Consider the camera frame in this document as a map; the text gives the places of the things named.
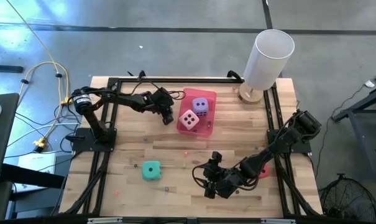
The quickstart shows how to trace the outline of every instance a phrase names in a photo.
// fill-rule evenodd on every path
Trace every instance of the lamp base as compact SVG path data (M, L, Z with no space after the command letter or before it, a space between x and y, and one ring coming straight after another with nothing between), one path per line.
M243 103L254 104L262 99L264 92L261 90L253 90L246 83L243 83L239 87L239 99Z

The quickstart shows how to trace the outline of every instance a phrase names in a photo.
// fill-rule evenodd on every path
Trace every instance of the white lamp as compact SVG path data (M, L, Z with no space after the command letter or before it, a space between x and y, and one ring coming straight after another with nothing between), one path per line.
M263 91L275 83L294 48L294 40L283 31L269 29L259 33L244 70L239 98L244 103L261 100Z

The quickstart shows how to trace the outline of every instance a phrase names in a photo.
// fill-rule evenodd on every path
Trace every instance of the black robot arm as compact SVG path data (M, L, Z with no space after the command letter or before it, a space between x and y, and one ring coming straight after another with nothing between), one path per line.
M297 110L278 132L273 143L259 154L245 157L234 167L225 169L218 166L222 155L213 152L212 159L193 169L193 178L199 186L206 189L204 196L208 198L215 198L216 194L228 198L237 188L254 190L259 181L260 171L268 161L298 141L313 139L320 132L320 126L309 112ZM206 180L195 177L194 171L197 168L204 169L203 175Z
M95 94L100 99L92 104L89 94ZM115 103L128 106L134 111L161 114L163 123L170 124L173 121L171 106L174 104L173 98L169 92L163 87L152 94L149 91L140 94L118 93L108 88L91 88L83 87L75 90L71 94L71 98L75 106L76 112L83 115L91 126L94 138L98 142L108 140L108 129L102 121L99 121L94 111L98 110L105 103Z

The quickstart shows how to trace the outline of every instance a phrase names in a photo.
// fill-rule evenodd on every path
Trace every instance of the purple die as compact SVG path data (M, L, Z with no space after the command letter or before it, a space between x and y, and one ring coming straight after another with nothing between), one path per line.
M193 112L197 116L206 116L208 114L208 102L206 98L196 98L192 101Z

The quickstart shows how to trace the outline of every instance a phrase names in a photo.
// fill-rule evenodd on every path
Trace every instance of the black bracket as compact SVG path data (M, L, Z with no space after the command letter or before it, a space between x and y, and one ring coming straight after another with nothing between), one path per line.
M240 77L239 74L237 74L236 72L230 70L227 75L226 75L227 78L232 78L234 77L235 79L237 79L240 83L244 83L243 79Z
M273 142L278 132L279 132L278 129L267 131L268 144ZM290 150L285 149L283 153L290 153ZM305 153L305 154L312 153L311 144L309 143L309 141L307 142L299 141L291 147L291 153Z
M145 72L144 72L143 70L141 70L141 71L139 72L138 80L141 81L142 77L146 77L146 74L145 74Z
M116 142L117 129L108 129L108 133L108 141L97 143L91 128L78 128L76 134L67 137L67 139L73 142L71 150L76 152L111 152Z
M186 224L199 224L199 221L196 217L187 217Z

